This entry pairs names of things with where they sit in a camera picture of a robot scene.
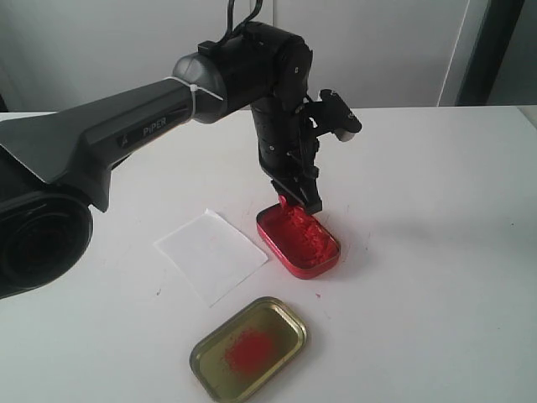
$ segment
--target paper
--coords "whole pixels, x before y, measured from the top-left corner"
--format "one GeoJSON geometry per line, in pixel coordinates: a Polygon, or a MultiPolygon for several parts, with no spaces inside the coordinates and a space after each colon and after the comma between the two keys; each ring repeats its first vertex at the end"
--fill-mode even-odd
{"type": "Polygon", "coordinates": [[[209,306],[255,270],[267,255],[215,212],[205,214],[155,243],[209,306]]]}

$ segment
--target red powder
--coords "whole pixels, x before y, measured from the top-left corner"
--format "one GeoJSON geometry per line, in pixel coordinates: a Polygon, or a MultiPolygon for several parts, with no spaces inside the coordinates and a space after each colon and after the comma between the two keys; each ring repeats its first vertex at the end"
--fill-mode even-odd
{"type": "Polygon", "coordinates": [[[281,252],[301,269],[311,269],[334,258],[339,246],[301,207],[276,206],[263,217],[263,230],[281,252]]]}
{"type": "Polygon", "coordinates": [[[226,350],[226,362],[233,372],[242,376],[259,374],[274,356],[274,341],[266,333],[246,330],[226,350]]]}

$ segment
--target white table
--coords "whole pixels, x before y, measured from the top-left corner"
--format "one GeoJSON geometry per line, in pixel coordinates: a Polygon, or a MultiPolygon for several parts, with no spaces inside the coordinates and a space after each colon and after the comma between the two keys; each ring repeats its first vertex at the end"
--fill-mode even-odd
{"type": "Polygon", "coordinates": [[[249,113],[190,123],[119,167],[73,270],[0,301],[0,401],[209,402],[191,349],[276,296],[310,344],[252,402],[536,402],[537,131],[514,107],[356,112],[362,134],[317,160],[336,269],[273,257],[208,308],[153,242],[210,207],[268,252],[276,197],[249,113]]]}

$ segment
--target white wall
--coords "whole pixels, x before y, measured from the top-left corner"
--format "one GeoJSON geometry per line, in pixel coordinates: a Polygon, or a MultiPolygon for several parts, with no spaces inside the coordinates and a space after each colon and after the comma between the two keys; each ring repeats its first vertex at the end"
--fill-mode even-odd
{"type": "Polygon", "coordinates": [[[537,0],[524,3],[488,103],[537,104],[537,0]]]}
{"type": "MultiPolygon", "coordinates": [[[[315,51],[315,92],[334,88],[354,107],[434,106],[462,23],[480,24],[470,2],[486,0],[274,0],[274,16],[266,0],[263,19],[315,51]]],[[[237,0],[240,14],[248,3],[237,0]]],[[[58,110],[156,81],[222,35],[226,5],[0,0],[0,92],[13,110],[58,110]]]]}

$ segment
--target red metal tin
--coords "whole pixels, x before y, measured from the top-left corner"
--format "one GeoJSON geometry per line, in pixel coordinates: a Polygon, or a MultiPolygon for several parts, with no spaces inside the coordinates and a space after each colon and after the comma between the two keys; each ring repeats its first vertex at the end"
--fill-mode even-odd
{"type": "Polygon", "coordinates": [[[257,222],[263,241],[299,279],[312,279],[339,260],[339,242],[301,207],[290,207],[283,200],[260,212],[257,222]]]}

